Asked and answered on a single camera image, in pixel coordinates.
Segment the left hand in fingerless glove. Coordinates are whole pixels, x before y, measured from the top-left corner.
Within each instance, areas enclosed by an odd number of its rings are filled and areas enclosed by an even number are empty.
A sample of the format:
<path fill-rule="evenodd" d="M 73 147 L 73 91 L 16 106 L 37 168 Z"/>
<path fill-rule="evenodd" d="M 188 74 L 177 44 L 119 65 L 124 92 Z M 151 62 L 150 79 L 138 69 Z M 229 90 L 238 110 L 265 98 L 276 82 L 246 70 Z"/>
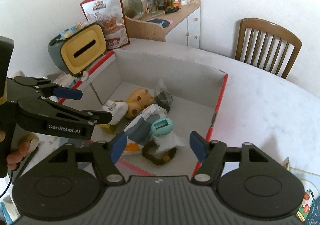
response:
<path fill-rule="evenodd" d="M 15 170 L 17 164 L 22 161 L 22 159 L 27 155 L 31 147 L 31 141 L 34 139 L 34 134 L 29 133 L 23 142 L 20 143 L 18 146 L 18 150 L 15 152 L 10 153 L 7 156 L 7 167 L 10 170 Z"/>

